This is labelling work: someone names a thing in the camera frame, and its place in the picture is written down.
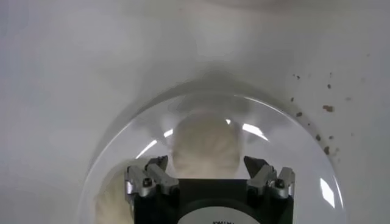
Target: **cotton ball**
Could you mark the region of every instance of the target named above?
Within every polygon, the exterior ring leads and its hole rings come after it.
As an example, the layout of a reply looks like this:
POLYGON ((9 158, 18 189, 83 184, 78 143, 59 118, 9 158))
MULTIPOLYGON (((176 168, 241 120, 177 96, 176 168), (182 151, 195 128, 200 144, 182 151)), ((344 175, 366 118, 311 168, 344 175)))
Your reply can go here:
POLYGON ((96 197, 95 211, 95 224, 134 223, 125 199, 123 174, 112 179, 105 191, 96 197))
POLYGON ((240 151, 234 129, 217 115, 190 116, 174 130, 172 158, 177 178, 232 178, 240 151))

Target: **screw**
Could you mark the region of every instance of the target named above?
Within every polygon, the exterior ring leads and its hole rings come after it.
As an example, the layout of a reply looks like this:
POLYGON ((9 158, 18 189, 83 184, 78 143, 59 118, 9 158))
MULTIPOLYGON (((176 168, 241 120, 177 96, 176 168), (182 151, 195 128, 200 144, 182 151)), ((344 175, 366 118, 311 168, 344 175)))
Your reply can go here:
POLYGON ((152 180, 151 178, 149 178, 149 177, 145 178, 145 179, 142 181, 142 185, 143 185, 144 187, 150 187, 150 186, 152 186, 152 184, 153 184, 153 180, 152 180))
POLYGON ((285 182, 282 179, 276 179, 275 187, 277 187, 277 188, 285 188, 285 182))

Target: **white surface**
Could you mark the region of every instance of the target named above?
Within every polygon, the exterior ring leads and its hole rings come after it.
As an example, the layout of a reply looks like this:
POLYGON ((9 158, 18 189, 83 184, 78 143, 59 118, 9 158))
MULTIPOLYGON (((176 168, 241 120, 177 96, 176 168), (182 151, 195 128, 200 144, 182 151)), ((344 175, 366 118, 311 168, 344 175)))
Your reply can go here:
MULTIPOLYGON (((310 134, 296 121, 266 104, 229 94, 175 97, 132 119, 94 162, 80 198, 79 223, 94 224, 94 198, 102 185, 105 187, 104 182, 112 178, 113 170, 124 170, 119 169, 118 164, 129 166, 132 159, 139 156, 147 161, 151 157, 170 155, 172 135, 163 137, 164 133, 172 129, 175 132, 179 122, 189 114, 205 110, 233 121, 231 125, 240 135, 243 156, 265 159, 279 172, 282 167, 293 169, 296 173, 294 223, 347 223, 335 173, 310 134)), ((243 156, 235 178, 249 179, 243 156)), ((175 176, 172 158, 166 172, 175 176)))
POLYGON ((218 69, 303 112, 350 223, 388 223, 390 2, 259 2, 1 1, 1 222, 71 223, 128 108, 218 69))

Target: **brown crumb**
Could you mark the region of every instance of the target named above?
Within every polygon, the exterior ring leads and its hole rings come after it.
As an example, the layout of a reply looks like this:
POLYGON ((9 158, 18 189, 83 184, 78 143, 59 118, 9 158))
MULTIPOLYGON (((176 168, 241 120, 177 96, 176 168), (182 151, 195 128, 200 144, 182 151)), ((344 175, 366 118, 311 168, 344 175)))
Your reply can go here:
POLYGON ((334 110, 333 106, 329 106, 329 105, 322 106, 322 109, 324 109, 328 112, 333 112, 333 110, 334 110))
POLYGON ((326 147, 324 148, 324 153, 325 153, 326 155, 329 155, 329 146, 326 146, 326 147))

